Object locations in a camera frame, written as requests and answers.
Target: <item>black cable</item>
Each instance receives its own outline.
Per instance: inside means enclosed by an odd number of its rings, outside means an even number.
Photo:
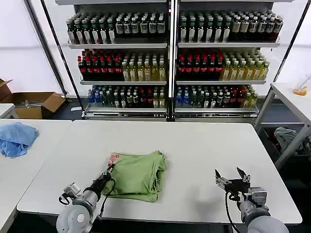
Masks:
[[[109,193],[106,195],[105,199],[104,199],[104,202],[102,204],[102,207],[101,207],[101,213],[100,215],[102,216],[103,212],[104,212],[104,205],[105,205],[105,202],[107,200],[107,198],[109,197],[109,195],[112,193],[113,189],[115,188],[116,186],[116,181],[114,179],[111,178],[111,180],[113,181],[113,186],[112,186],[112,189],[109,191]]]
[[[231,220],[230,214],[229,214],[229,209],[228,209],[228,192],[225,193],[225,210],[227,211],[227,216],[228,219],[232,225],[232,227],[236,230],[237,233],[240,233],[240,231],[238,230],[238,228],[234,225],[234,223]]]

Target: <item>robotic arm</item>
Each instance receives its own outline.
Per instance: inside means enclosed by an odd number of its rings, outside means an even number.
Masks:
[[[266,204],[267,192],[262,187],[251,187],[250,175],[237,167],[242,179],[227,180],[216,173],[216,184],[226,191],[225,207],[232,227],[239,230],[233,224],[228,210],[227,196],[237,202],[238,209],[241,211],[241,220],[247,225],[248,233],[289,233],[286,226],[279,220],[270,216]]]
[[[68,198],[72,199],[72,205],[67,206],[64,211],[58,216],[56,228],[59,233],[88,233],[92,228],[93,212],[96,208],[97,202],[101,198],[101,192],[106,186],[107,182],[114,179],[111,178],[111,173],[114,164],[107,168],[99,178],[94,180],[93,184],[86,188],[82,194],[78,194],[81,190],[75,183],[68,185],[64,189],[64,193],[59,197],[59,201],[64,205],[69,205]],[[104,211],[104,203],[109,196],[106,196],[101,213]]]

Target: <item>gray cloth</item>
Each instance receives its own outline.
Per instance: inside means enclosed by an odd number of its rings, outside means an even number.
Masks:
[[[293,139],[297,136],[295,130],[285,129],[283,127],[279,127],[275,130],[274,136],[281,146],[281,153],[285,151],[288,145],[293,141]],[[294,154],[308,154],[311,155],[311,136],[306,137],[296,149]]]

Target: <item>white table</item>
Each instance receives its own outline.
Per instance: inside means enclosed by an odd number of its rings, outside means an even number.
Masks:
[[[16,206],[28,186],[51,154],[71,120],[0,119],[0,125],[21,122],[38,130],[27,154],[7,158],[0,154],[0,231],[6,232],[14,220]]]
[[[311,91],[311,85],[307,83],[309,92]],[[282,155],[275,162],[277,169],[281,169],[288,158],[295,152],[299,147],[301,141],[307,136],[311,135],[311,94],[308,93],[305,96],[296,95],[293,92],[294,86],[288,83],[271,83],[271,91],[269,92],[267,99],[260,110],[260,113],[256,119],[255,128],[259,133],[262,129],[263,116],[265,114],[266,107],[277,95],[280,100],[286,104],[286,106],[301,120],[304,124],[299,134],[291,142],[291,144],[285,149]]]
[[[0,103],[0,118],[19,118],[12,103]]]
[[[250,124],[76,120],[65,137],[19,202],[19,211],[58,215],[65,208],[58,202],[63,188],[72,182],[82,190],[90,186],[112,152],[160,150],[167,156],[167,171],[158,202],[108,198],[104,218],[228,223],[225,191],[215,183],[215,169],[235,179],[238,166],[251,174],[253,186],[267,190],[273,217],[285,224],[302,221]],[[229,201],[229,210],[241,223],[235,202]]]

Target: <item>blue cloth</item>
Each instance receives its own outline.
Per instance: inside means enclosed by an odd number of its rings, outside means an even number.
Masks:
[[[27,148],[35,140],[33,127],[15,122],[0,126],[0,152],[5,157],[18,157],[27,153]]]

